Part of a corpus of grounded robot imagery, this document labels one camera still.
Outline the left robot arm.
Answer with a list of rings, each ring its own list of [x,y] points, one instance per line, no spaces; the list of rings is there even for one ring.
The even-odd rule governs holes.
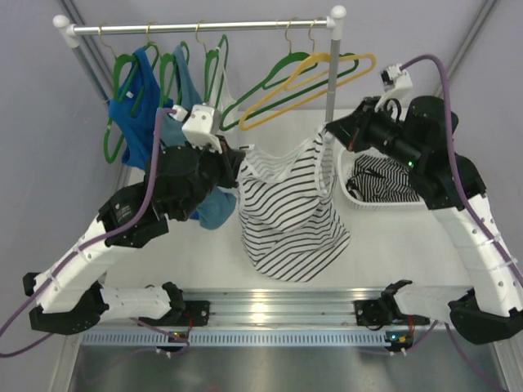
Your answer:
[[[99,279],[117,262],[168,233],[168,222],[187,221],[220,187],[237,187],[245,152],[219,137],[209,145],[159,149],[146,164],[143,180],[117,192],[99,209],[78,242],[48,270],[23,278],[36,305],[29,312],[38,332],[73,335],[100,322],[137,319],[154,327],[174,326],[187,316],[176,284],[129,289]]]

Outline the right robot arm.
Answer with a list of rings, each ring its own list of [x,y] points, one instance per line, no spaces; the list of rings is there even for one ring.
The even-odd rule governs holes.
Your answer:
[[[448,235],[472,286],[466,291],[418,286],[410,280],[388,285],[379,299],[383,318],[409,316],[448,323],[467,341],[483,345],[510,339],[522,330],[522,285],[516,260],[503,249],[486,187],[475,164],[453,150],[458,116],[434,96],[414,98],[404,119],[365,98],[356,110],[326,124],[347,150],[375,149],[405,167],[409,184]]]

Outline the white black-striped tank top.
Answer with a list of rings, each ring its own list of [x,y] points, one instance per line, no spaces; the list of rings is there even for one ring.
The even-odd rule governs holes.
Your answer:
[[[244,151],[238,214],[241,242],[253,268],[283,282],[310,282],[351,241],[333,203],[333,136],[320,128],[281,157],[255,145]]]

